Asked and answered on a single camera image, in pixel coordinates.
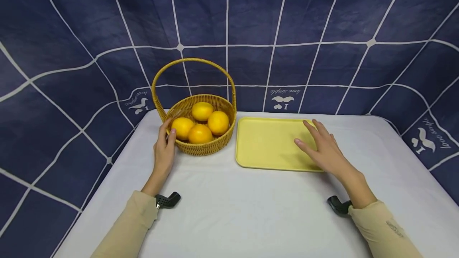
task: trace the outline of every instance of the citrus fruit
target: citrus fruit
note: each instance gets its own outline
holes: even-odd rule
[[[230,120],[224,112],[215,111],[209,116],[207,126],[212,134],[222,135],[230,128]]]
[[[199,122],[207,121],[213,111],[214,107],[208,102],[197,102],[194,104],[193,108],[191,108],[191,114],[193,115],[194,119],[198,120]]]
[[[192,120],[187,117],[178,117],[173,120],[171,129],[177,130],[177,138],[179,140],[186,141],[188,139],[188,133],[193,126],[194,123]]]
[[[188,133],[188,141],[190,141],[190,143],[208,143],[211,140],[212,132],[205,125],[195,125]]]

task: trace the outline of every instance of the beige sleeve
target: beige sleeve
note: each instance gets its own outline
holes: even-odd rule
[[[135,258],[157,217],[156,198],[135,191],[91,258]]]
[[[374,258],[422,258],[383,202],[377,201],[364,209],[351,206],[349,213]]]

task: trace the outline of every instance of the finger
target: finger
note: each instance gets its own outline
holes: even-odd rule
[[[293,141],[296,144],[296,146],[299,147],[299,149],[301,149],[303,152],[305,152],[311,158],[313,158],[313,156],[315,156],[315,154],[317,153],[310,146],[308,146],[308,144],[305,143],[304,141],[302,141],[302,140],[300,140],[298,138],[294,139]]]
[[[308,123],[307,121],[303,120],[303,125],[308,129],[308,131],[311,133],[311,135],[313,136],[314,138],[314,141],[316,142],[316,144],[320,144],[320,141],[322,140],[322,138],[320,137],[320,134],[318,133],[318,131],[313,127],[311,126],[310,123]]]
[[[175,146],[175,138],[177,137],[177,130],[176,129],[171,129],[171,132],[169,134],[169,139],[167,140],[167,146],[166,149],[173,149]]]
[[[166,129],[167,129],[167,126],[169,125],[169,123],[170,123],[171,120],[172,120],[171,118],[167,119],[167,120],[159,127],[159,135],[158,135],[157,145],[158,145],[158,147],[160,147],[161,149],[163,149],[164,147],[166,147]]]
[[[323,123],[313,120],[314,125],[317,127],[317,131],[320,135],[322,135],[323,138],[325,138],[328,141],[332,141],[330,137],[330,133],[327,131]]]
[[[336,149],[338,149],[338,151],[339,151],[341,154],[343,154],[342,151],[341,151],[341,149],[339,149],[339,146],[338,146],[338,143],[336,142],[335,136],[334,136],[333,134],[330,134],[330,137],[332,138],[333,143],[335,143]]]
[[[332,138],[333,142],[338,146],[338,143],[336,142],[335,136],[333,134],[330,134],[330,137]]]

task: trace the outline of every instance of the white tablecloth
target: white tablecloth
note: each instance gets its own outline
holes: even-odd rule
[[[383,119],[371,116],[239,112],[238,118],[316,118],[362,171],[426,257],[459,255],[459,207]],[[149,112],[76,222],[56,257],[89,257],[152,170],[161,120]],[[177,153],[163,195],[177,191],[174,209],[160,210],[140,257],[370,257],[351,219],[336,216],[331,195],[348,199],[328,174],[254,170],[235,161],[236,129],[220,152]]]

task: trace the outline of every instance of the woven basket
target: woven basket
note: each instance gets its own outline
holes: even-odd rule
[[[229,82],[231,83],[231,89],[233,93],[233,104],[231,104],[228,100],[216,96],[216,95],[209,95],[209,94],[203,94],[203,95],[193,95],[188,98],[185,98],[175,104],[172,108],[170,108],[169,112],[166,114],[164,111],[163,106],[161,105],[158,96],[156,95],[156,82],[160,75],[166,71],[167,68],[181,63],[181,62],[188,62],[188,61],[194,61],[194,62],[202,62],[206,63],[209,65],[214,66],[218,70],[220,70],[225,76],[228,78]],[[161,120],[166,121],[166,119],[169,119],[170,117],[172,120],[177,119],[178,117],[187,117],[188,119],[191,119],[194,123],[200,123],[202,125],[205,125],[206,122],[199,122],[193,118],[191,115],[191,108],[193,107],[194,104],[197,102],[208,102],[212,106],[214,106],[215,111],[222,111],[226,113],[229,117],[229,124],[230,127],[224,133],[223,135],[217,137],[214,136],[212,141],[208,143],[203,143],[203,144],[191,144],[191,143],[184,143],[183,141],[176,140],[175,145],[178,146],[178,148],[187,154],[194,155],[194,156],[205,156],[205,155],[210,155],[212,153],[218,152],[219,150],[223,149],[230,141],[232,135],[233,135],[233,129],[236,123],[236,87],[234,85],[233,79],[231,76],[227,73],[226,70],[224,70],[222,67],[218,66],[214,62],[205,60],[205,59],[200,59],[200,58],[184,58],[184,59],[179,59],[170,62],[163,68],[161,68],[160,71],[155,76],[155,79],[153,80],[153,84],[151,85],[151,94],[153,96],[153,102],[155,103],[156,109],[158,110],[159,116],[161,117]],[[167,134],[169,134],[169,131],[171,129],[172,123],[167,126]]]

